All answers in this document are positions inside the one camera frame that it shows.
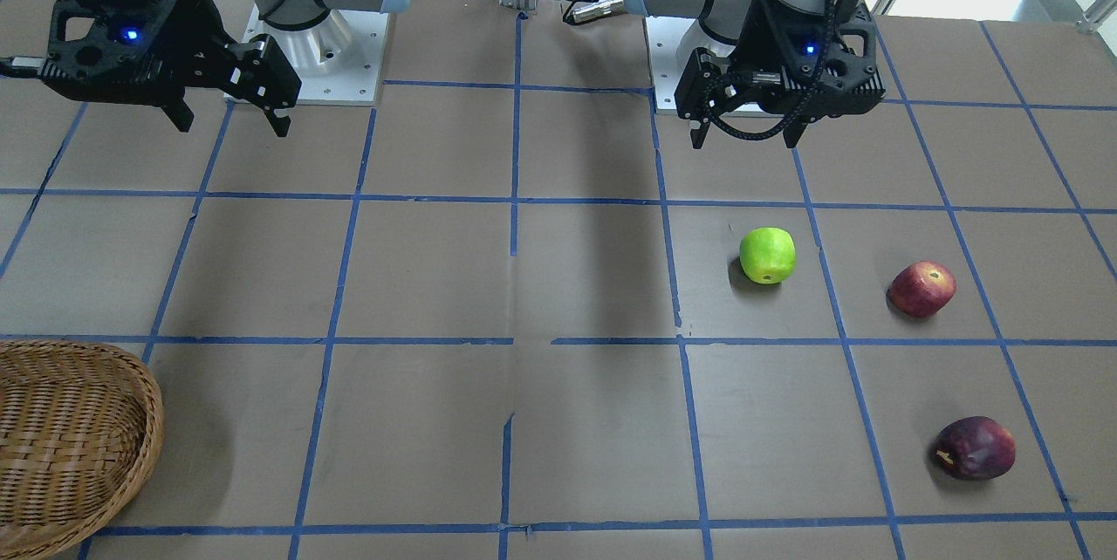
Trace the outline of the dark red apple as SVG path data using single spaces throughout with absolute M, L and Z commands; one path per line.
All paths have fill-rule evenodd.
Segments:
M 929 446 L 930 461 L 963 481 L 989 481 L 1016 465 L 1016 438 L 1000 423 L 972 416 L 949 423 Z

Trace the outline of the green apple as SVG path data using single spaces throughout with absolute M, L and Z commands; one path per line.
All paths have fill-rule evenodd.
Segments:
M 792 235 L 779 227 L 753 229 L 739 243 L 739 265 L 754 283 L 779 284 L 798 269 L 798 246 Z

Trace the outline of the metal base plate image-right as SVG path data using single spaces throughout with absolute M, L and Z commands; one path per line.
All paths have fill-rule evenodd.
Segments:
M 697 19 L 689 17 L 647 17 L 645 31 L 649 70 L 653 79 L 655 110 L 659 114 L 677 115 L 675 88 L 695 48 L 705 47 L 716 56 L 726 57 L 737 46 L 718 42 L 701 30 Z

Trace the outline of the metal base plate image-left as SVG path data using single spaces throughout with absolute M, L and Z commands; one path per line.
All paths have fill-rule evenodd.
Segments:
M 394 15 L 332 10 L 322 23 L 281 31 L 264 23 L 254 7 L 244 39 L 271 35 L 299 75 L 300 106 L 375 106 L 388 27 Z

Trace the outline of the woven wicker basket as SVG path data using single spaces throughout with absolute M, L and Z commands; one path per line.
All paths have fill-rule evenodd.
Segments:
M 151 478 L 164 434 L 161 389 L 134 353 L 4 340 L 1 556 L 56 556 L 107 525 Z

